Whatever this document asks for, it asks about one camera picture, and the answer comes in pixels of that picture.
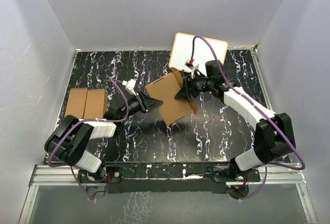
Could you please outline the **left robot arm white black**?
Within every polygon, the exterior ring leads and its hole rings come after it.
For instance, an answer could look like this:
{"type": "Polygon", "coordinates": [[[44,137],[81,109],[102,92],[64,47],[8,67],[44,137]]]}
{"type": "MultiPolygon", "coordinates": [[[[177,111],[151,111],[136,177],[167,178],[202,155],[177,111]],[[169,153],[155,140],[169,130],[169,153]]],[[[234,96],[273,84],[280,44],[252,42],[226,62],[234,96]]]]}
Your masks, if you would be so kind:
{"type": "Polygon", "coordinates": [[[89,180],[103,182],[106,178],[105,163],[87,150],[90,140],[112,138],[128,117],[141,112],[147,113],[163,104],[143,92],[136,92],[120,104],[114,100],[100,119],[79,119],[68,115],[46,140],[44,149],[49,154],[49,166],[55,158],[64,165],[77,167],[89,180]]]}

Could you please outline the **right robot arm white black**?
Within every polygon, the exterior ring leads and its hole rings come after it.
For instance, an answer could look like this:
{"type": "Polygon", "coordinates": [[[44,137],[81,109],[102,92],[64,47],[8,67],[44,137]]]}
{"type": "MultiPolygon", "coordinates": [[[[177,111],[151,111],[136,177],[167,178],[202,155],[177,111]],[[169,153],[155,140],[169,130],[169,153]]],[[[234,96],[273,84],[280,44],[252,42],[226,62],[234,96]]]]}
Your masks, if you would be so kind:
{"type": "Polygon", "coordinates": [[[239,113],[254,129],[253,147],[232,158],[228,168],[219,170],[215,177],[242,181],[252,169],[293,152],[296,148],[293,127],[286,113],[277,114],[249,97],[242,87],[226,78],[218,61],[206,62],[205,74],[193,63],[193,59],[185,62],[191,72],[183,74],[182,88],[175,99],[190,101],[202,92],[209,92],[239,113]]]}

